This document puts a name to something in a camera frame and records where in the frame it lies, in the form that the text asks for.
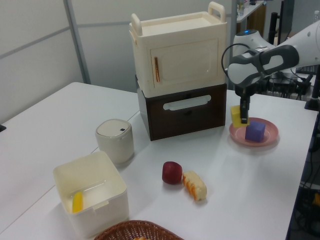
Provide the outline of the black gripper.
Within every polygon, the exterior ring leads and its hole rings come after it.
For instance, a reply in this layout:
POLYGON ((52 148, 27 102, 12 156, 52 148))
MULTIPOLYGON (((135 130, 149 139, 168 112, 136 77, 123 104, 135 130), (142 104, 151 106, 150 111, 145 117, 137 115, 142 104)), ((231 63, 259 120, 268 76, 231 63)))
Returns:
POLYGON ((250 105, 250 97, 251 97, 251 90, 249 87, 241 88, 239 90, 240 96, 240 122, 242 124, 248 124, 248 110, 250 105))

